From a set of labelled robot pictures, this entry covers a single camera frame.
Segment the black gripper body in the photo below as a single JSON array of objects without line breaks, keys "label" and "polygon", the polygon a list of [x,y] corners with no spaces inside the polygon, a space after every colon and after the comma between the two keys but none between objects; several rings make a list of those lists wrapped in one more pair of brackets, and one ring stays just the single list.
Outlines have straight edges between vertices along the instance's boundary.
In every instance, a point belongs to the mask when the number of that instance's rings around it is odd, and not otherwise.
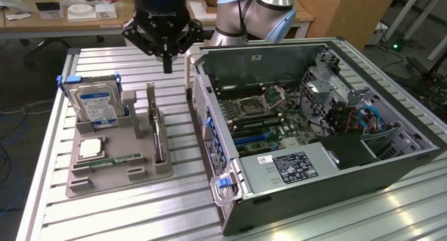
[{"label": "black gripper body", "polygon": [[160,41],[168,57],[170,23],[186,24],[190,20],[186,0],[133,0],[133,20],[149,40]]}]

